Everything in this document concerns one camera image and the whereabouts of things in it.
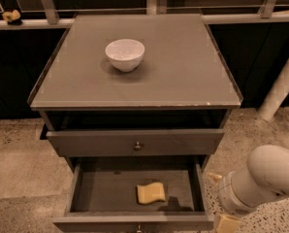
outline dark wall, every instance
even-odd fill
[[[26,101],[63,32],[0,31],[0,118],[39,116]]]
[[[289,57],[289,22],[212,25],[243,95],[243,107],[260,107]],[[289,105],[289,96],[283,106]]]

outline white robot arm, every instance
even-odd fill
[[[254,149],[247,165],[222,178],[218,190],[221,206],[236,216],[245,216],[261,204],[288,197],[289,150],[272,145]]]

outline drawer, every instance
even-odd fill
[[[164,185],[166,202],[140,205],[136,186]],[[63,232],[211,230],[197,157],[83,158],[76,166]]]
[[[60,156],[213,154],[223,129],[49,131]]]

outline yellow sponge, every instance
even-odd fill
[[[137,185],[137,193],[138,202],[142,205],[151,204],[156,201],[166,201],[164,186],[162,183]]]

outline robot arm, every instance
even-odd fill
[[[244,216],[256,207],[289,197],[289,150],[266,145],[252,151],[247,165],[219,184],[218,198],[230,214]]]

